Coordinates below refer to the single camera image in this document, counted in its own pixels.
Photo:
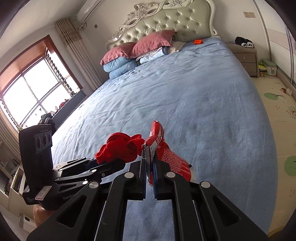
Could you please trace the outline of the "person's left hand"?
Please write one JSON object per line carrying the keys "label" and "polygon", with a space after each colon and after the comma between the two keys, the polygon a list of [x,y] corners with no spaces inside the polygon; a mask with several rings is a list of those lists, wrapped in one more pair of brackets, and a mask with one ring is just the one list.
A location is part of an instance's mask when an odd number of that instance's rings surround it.
{"label": "person's left hand", "polygon": [[52,216],[55,212],[55,210],[46,210],[39,204],[34,205],[33,216],[36,227],[40,226],[47,218]]}

